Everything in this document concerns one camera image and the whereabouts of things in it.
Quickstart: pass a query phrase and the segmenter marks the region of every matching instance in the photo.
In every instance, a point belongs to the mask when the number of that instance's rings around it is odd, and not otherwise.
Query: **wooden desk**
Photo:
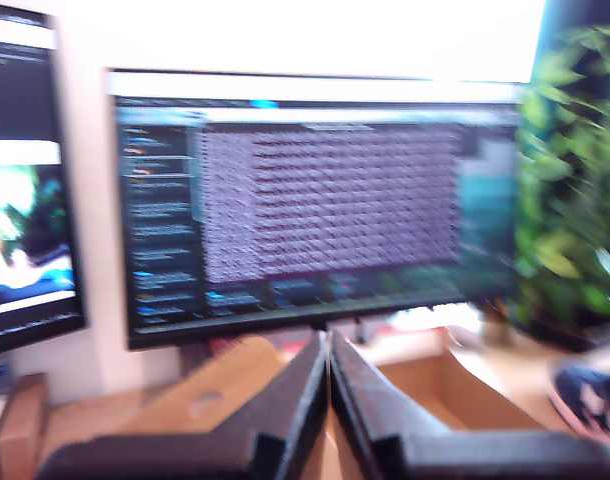
[[[371,345],[361,347],[361,350],[376,365],[383,365],[440,348],[440,335],[431,331],[380,337]],[[507,396],[547,428],[569,432],[549,404],[546,394],[549,366],[563,355],[561,352],[524,339],[511,348],[454,352],[471,373]],[[39,464],[62,445],[116,431],[164,390],[165,387],[136,390],[53,408]]]

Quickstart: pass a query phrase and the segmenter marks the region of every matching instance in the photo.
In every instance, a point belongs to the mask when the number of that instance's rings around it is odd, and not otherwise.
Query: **monitor stand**
[[[363,319],[359,316],[359,315],[354,315],[354,325],[355,325],[355,329],[354,329],[354,339],[352,340],[353,343],[355,343],[356,345],[366,345],[368,343],[367,340],[367,335],[365,333],[365,323],[363,322]],[[321,332],[328,332],[329,331],[329,327],[327,325],[326,321],[321,321],[321,322],[314,322],[311,324],[312,330],[314,331],[321,331]]]

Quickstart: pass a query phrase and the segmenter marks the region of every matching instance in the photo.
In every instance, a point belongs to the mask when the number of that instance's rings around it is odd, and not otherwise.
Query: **cardboard box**
[[[544,430],[510,400],[471,374],[440,343],[424,343],[422,356],[379,366],[399,389],[454,430]],[[393,355],[395,349],[389,349]],[[302,480],[361,480],[345,434],[329,411]]]

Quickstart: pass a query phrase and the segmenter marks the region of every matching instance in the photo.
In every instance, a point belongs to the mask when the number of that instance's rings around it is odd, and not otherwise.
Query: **monitor screen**
[[[0,352],[84,325],[47,20],[0,6]]]
[[[507,295],[520,87],[112,71],[129,344]]]

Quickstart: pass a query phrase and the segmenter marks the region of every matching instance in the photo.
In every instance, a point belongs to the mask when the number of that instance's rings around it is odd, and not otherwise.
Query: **sneaker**
[[[554,376],[550,400],[579,435],[610,444],[610,375],[569,365]]]

